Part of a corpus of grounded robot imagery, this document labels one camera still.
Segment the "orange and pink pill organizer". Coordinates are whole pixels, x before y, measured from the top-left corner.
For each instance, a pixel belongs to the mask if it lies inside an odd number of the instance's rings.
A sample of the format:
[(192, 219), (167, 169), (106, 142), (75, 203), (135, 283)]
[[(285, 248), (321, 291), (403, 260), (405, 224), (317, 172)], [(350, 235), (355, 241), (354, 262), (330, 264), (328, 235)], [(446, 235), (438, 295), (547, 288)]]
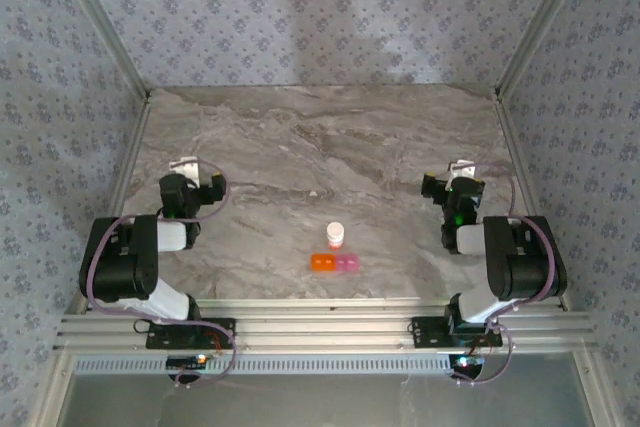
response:
[(312, 254), (310, 267), (313, 272), (358, 272), (360, 261), (355, 254)]

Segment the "small circuit board with LED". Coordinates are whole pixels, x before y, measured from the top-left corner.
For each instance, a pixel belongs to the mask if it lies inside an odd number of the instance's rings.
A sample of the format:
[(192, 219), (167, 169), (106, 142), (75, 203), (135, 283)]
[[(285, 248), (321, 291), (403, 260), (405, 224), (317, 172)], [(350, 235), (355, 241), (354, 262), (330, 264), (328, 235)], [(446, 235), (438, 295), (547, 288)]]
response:
[(171, 371), (187, 370), (203, 370), (207, 367), (209, 357), (205, 354), (195, 355), (170, 355), (165, 362), (165, 368)]
[(472, 370), (481, 370), (485, 359), (475, 355), (450, 355), (449, 362), (455, 371), (466, 374)]

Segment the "grey metal panel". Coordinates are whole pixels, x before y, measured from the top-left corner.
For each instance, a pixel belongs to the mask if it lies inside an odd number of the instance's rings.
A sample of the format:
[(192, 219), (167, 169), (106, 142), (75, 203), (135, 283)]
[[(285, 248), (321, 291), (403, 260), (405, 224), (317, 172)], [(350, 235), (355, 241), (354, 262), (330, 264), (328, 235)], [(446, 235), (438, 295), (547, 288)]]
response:
[(577, 390), (506, 378), (239, 376), (200, 388), (164, 376), (79, 376), (57, 427), (594, 427)]

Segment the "aluminium table edge rail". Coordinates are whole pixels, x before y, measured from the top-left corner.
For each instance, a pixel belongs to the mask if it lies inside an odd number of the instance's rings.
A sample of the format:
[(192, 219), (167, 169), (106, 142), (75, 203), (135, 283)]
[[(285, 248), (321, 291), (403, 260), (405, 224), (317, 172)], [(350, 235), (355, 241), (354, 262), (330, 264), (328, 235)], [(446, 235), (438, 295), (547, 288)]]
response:
[(149, 98), (150, 95), (147, 95), (142, 101), (140, 111), (133, 124), (133, 130), (129, 136), (124, 157), (120, 164), (115, 187), (113, 188), (110, 196), (109, 207), (106, 214), (107, 217), (120, 217), (123, 212), (127, 197), (127, 189), (131, 182), (136, 159), (150, 114)]
[[(511, 114), (509, 110), (505, 107), (505, 105), (501, 102), (500, 99), (496, 97), (494, 100), (495, 100), (496, 114), (497, 114), (497, 117), (499, 118), (501, 129), (504, 134), (505, 142), (509, 150), (511, 163), (513, 166), (513, 172), (518, 182), (518, 189), (520, 193), (516, 194), (516, 197), (518, 199), (517, 202), (520, 202), (521, 200), (523, 205), (522, 209), (524, 209), (522, 210), (522, 212), (524, 213), (518, 214), (518, 215), (521, 215), (521, 216), (525, 216), (525, 214), (530, 216), (538, 215), (540, 214), (539, 210), (541, 210), (539, 200), (534, 191), (532, 179), (528, 171), (527, 163), (524, 160), (524, 154), (518, 139), (515, 125), (511, 118)], [(534, 231), (533, 227), (529, 227), (529, 230), (531, 230), (531, 234), (530, 234), (531, 240), (537, 241), (539, 245), (542, 247), (543, 253), (546, 254), (547, 251), (545, 248), (545, 244), (542, 241), (542, 239), (540, 239), (540, 236), (538, 235), (538, 233)], [(563, 296), (564, 294), (560, 294), (560, 297), (558, 297), (555, 302), (564, 311), (568, 311), (570, 310), (570, 305), (568, 303), (569, 301), (564, 299)], [(534, 302), (542, 302), (543, 300), (546, 301), (551, 299), (552, 297), (547, 297), (545, 299), (541, 299), (538, 301), (535, 301), (535, 300), (528, 300), (526, 302), (522, 301), (522, 303), (519, 304), (518, 307), (524, 307), (524, 305), (529, 305)]]

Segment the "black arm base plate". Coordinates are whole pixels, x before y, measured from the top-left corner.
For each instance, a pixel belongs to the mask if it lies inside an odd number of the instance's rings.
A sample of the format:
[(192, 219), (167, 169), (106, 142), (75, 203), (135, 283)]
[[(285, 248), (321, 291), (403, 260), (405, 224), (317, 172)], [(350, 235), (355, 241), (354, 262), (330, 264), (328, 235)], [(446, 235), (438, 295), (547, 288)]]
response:
[(483, 324), (454, 325), (445, 317), (413, 317), (408, 324), (415, 348), (502, 347), (500, 333), (489, 331)]
[(157, 325), (149, 323), (145, 347), (150, 350), (227, 350), (231, 344), (226, 335), (202, 326)]

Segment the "aluminium frame post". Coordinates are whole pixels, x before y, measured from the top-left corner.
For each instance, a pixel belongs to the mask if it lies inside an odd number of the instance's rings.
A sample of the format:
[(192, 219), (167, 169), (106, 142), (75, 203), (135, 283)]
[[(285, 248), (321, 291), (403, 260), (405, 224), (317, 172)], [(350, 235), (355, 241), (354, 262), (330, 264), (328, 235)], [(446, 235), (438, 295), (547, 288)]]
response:
[(100, 0), (79, 0), (95, 31), (101, 37), (116, 66), (132, 91), (142, 100), (148, 97), (148, 88), (138, 73), (132, 58), (122, 43), (115, 25)]
[(530, 64), (565, 0), (540, 0), (495, 86), (500, 101), (508, 99)]

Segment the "aluminium mounting rail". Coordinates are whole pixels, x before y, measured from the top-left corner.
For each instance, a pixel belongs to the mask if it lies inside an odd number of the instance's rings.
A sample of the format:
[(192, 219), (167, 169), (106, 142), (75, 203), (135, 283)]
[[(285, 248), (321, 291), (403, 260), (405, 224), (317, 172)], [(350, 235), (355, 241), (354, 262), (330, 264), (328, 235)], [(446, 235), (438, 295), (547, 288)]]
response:
[[(199, 300), (206, 317), (236, 321), (247, 354), (400, 353), (413, 348), (409, 323), (440, 316), (443, 304), (419, 298)], [(598, 347), (586, 312), (546, 300), (504, 315), (518, 353), (564, 353)], [(77, 354), (140, 354), (145, 340), (128, 317), (86, 312), (62, 318), (54, 347)]]

